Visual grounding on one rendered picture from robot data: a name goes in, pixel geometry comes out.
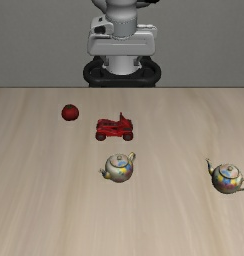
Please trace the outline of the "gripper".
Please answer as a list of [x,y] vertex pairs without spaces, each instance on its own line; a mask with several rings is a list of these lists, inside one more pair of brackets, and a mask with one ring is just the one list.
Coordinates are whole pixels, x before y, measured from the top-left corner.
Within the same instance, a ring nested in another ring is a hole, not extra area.
[[143,56],[155,53],[156,37],[157,28],[152,24],[114,23],[102,15],[91,22],[87,51],[91,56],[100,55],[104,66],[109,66],[107,56],[137,56],[134,66],[141,66]]

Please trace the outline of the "red tomato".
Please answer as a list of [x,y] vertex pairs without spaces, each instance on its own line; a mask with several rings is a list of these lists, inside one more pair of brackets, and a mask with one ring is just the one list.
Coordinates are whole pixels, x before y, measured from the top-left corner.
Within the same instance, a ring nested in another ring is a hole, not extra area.
[[66,121],[74,121],[79,117],[79,110],[73,104],[67,104],[63,107],[61,116]]

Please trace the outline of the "red toy car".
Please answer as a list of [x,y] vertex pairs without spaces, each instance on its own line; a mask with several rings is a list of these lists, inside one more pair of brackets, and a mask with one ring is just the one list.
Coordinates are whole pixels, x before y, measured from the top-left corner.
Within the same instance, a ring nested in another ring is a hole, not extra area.
[[125,141],[131,141],[133,135],[133,123],[120,114],[118,121],[99,119],[96,125],[95,138],[104,141],[107,137],[122,137]]

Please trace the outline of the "colourful painted teapot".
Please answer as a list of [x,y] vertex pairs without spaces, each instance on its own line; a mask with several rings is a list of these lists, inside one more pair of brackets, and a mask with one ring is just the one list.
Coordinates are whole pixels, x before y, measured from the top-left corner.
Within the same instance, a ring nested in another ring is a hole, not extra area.
[[213,167],[209,159],[206,162],[212,185],[217,191],[222,194],[244,191],[244,177],[235,165],[226,163]]
[[129,180],[133,174],[133,162],[136,154],[131,152],[129,155],[117,153],[110,156],[103,169],[99,172],[104,179],[111,180],[116,183],[123,183]]

